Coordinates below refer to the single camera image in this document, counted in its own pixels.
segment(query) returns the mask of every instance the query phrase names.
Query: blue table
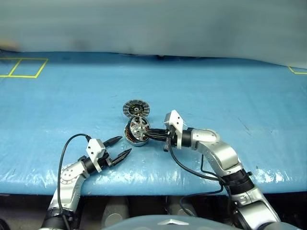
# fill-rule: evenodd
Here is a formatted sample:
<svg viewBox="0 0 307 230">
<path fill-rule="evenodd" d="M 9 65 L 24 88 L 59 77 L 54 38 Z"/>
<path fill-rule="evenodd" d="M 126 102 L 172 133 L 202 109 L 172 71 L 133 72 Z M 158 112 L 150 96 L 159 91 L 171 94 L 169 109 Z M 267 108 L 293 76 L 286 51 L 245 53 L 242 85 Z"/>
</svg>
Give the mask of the blue table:
<svg viewBox="0 0 307 230">
<path fill-rule="evenodd" d="M 188 127 L 217 131 L 263 192 L 307 190 L 307 75 L 226 58 L 104 53 L 0 58 L 0 75 L 10 75 L 0 77 L 0 193 L 53 194 L 66 140 L 80 132 L 102 140 L 122 135 L 128 122 L 122 107 L 130 99 L 149 103 L 152 127 L 163 128 L 165 114 L 176 109 Z M 16 66 L 19 59 L 7 58 L 47 59 L 23 59 Z M 121 140 L 109 153 L 115 157 L 130 147 Z M 64 164 L 86 154 L 85 148 L 84 138 L 75 139 Z M 189 149 L 175 154 L 200 171 L 200 154 Z M 212 170 L 207 162 L 205 168 Z M 122 164 L 89 178 L 82 194 L 183 195 L 218 187 L 183 171 L 163 152 L 163 143 L 150 141 L 132 147 Z"/>
</svg>

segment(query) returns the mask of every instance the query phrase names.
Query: blue plastic sheet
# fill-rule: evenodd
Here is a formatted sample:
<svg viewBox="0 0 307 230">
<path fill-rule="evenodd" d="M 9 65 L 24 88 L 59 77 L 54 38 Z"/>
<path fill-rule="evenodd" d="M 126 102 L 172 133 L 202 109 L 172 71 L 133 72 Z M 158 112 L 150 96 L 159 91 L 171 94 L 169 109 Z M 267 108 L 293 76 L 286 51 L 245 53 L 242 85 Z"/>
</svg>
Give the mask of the blue plastic sheet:
<svg viewBox="0 0 307 230">
<path fill-rule="evenodd" d="M 5 56 L 49 60 L 36 79 L 0 77 L 0 193 L 53 194 L 66 140 L 80 132 L 102 140 L 123 135 L 128 118 L 122 107 L 130 99 L 148 102 L 152 127 L 163 128 L 166 113 L 176 109 L 188 127 L 217 131 L 263 192 L 307 190 L 304 74 L 244 59 L 157 60 L 101 53 Z M 23 68 L 37 71 L 34 62 Z M 0 75 L 8 69 L 8 62 L 0 60 Z M 85 155 L 86 145 L 84 138 L 74 139 L 64 164 Z M 123 139 L 108 152 L 116 157 L 128 148 Z M 175 154 L 200 171 L 200 154 L 189 149 Z M 150 141 L 132 147 L 121 164 L 91 176 L 82 194 L 183 195 L 218 187 L 183 171 L 163 152 L 162 142 Z"/>
</svg>

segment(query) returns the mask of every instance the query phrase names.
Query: white backdrop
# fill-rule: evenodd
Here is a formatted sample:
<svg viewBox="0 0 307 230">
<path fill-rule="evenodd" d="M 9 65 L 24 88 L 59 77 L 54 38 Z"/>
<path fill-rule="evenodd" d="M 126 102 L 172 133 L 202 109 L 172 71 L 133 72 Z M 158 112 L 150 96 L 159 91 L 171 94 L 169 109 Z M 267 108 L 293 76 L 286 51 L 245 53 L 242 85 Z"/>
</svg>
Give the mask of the white backdrop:
<svg viewBox="0 0 307 230">
<path fill-rule="evenodd" d="M 1 0 L 1 47 L 307 68 L 307 0 Z"/>
</svg>

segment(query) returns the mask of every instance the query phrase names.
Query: brushless motor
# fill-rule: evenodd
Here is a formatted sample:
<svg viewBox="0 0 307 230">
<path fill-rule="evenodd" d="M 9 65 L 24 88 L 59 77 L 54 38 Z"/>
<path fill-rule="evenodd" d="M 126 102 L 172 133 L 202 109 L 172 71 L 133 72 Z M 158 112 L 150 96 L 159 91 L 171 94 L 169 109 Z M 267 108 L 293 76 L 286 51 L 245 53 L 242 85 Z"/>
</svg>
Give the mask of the brushless motor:
<svg viewBox="0 0 307 230">
<path fill-rule="evenodd" d="M 150 125 L 145 117 L 135 116 L 125 127 L 125 138 L 131 145 L 142 146 L 149 141 L 149 138 L 144 135 L 149 129 Z"/>
<path fill-rule="evenodd" d="M 134 116 L 147 117 L 150 112 L 150 108 L 147 102 L 135 99 L 124 104 L 123 112 L 128 118 L 133 118 Z"/>
</svg>

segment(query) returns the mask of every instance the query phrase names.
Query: yellow tape line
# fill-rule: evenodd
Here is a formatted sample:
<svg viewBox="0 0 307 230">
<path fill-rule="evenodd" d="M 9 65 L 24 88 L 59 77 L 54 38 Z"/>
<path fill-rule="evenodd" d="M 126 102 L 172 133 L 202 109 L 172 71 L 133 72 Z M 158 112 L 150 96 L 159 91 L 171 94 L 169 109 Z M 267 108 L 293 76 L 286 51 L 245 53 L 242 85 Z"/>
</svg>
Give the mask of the yellow tape line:
<svg viewBox="0 0 307 230">
<path fill-rule="evenodd" d="M 15 66 L 11 69 L 8 75 L 0 75 L 0 77 L 3 78 L 37 78 L 40 74 L 40 72 L 43 70 L 45 65 L 48 62 L 48 58 L 31 58 L 31 57 L 1 57 L 0 60 L 18 60 L 18 62 L 15 64 Z M 16 68 L 19 66 L 22 60 L 44 60 L 44 63 L 39 68 L 36 75 L 13 75 Z"/>
<path fill-rule="evenodd" d="M 290 71 L 293 72 L 294 74 L 307 74 L 307 72 L 296 72 L 296 71 L 294 71 L 290 66 L 288 66 L 288 68 L 289 68 Z"/>
</svg>

